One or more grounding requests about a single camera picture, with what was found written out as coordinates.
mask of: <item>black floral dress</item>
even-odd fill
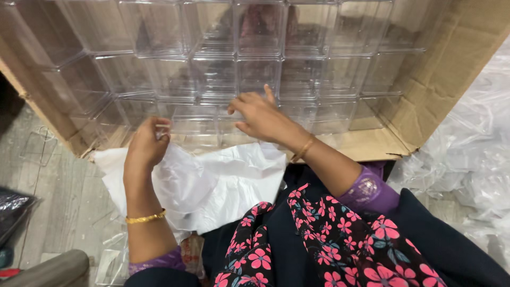
[[[361,218],[332,196],[306,199],[308,184],[289,194],[292,217],[325,287],[444,287],[413,243],[383,215]],[[257,216],[273,206],[261,202],[239,223],[214,287],[274,286],[271,247]]]

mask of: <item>hand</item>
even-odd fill
[[[310,133],[278,110],[268,85],[264,85],[264,90],[266,99],[256,92],[241,93],[230,102],[228,113],[239,111],[243,115],[246,122],[236,122],[236,127],[247,135],[299,152]]]
[[[124,163],[124,178],[139,177],[140,173],[151,173],[154,166],[163,159],[170,142],[170,130],[163,128],[163,136],[156,139],[156,125],[170,125],[169,119],[150,117],[138,128],[127,151]]]

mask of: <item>gray wooden floor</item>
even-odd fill
[[[15,245],[14,266],[33,267],[56,254],[76,248],[91,258],[94,277],[101,242],[92,223],[113,210],[100,171],[84,159],[76,159],[58,144],[47,166],[22,160],[19,155],[30,132],[42,126],[34,112],[25,106],[0,138],[0,185],[40,198]],[[426,195],[420,201],[438,218],[460,223],[470,209],[460,206],[453,196],[436,200]],[[94,286],[83,278],[76,286]]]

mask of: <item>gold bangle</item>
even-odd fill
[[[149,222],[149,221],[152,221],[152,220],[155,220],[155,219],[158,219],[158,218],[163,218],[163,217],[165,217],[165,214],[166,214],[166,210],[163,208],[163,211],[161,213],[154,214],[154,215],[151,215],[151,216],[138,217],[138,218],[128,218],[128,217],[126,217],[126,223],[127,224],[132,224],[132,223]]]
[[[315,142],[315,135],[311,133],[310,138],[308,139],[307,143],[303,146],[301,151],[299,151],[297,154],[292,156],[292,158],[290,159],[290,162],[296,163],[300,158],[302,158],[307,153],[307,151],[310,149],[310,147],[312,146],[312,144],[314,142]]]

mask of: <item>purple embroidered cuff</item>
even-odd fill
[[[363,166],[358,179],[337,200],[355,212],[366,210],[386,214],[398,206],[399,197],[380,177]]]
[[[181,256],[181,247],[177,246],[176,249],[165,255],[161,255],[158,258],[147,260],[142,263],[129,263],[129,274],[133,275],[139,271],[152,267],[167,267],[185,271],[186,265],[184,265],[183,258]]]

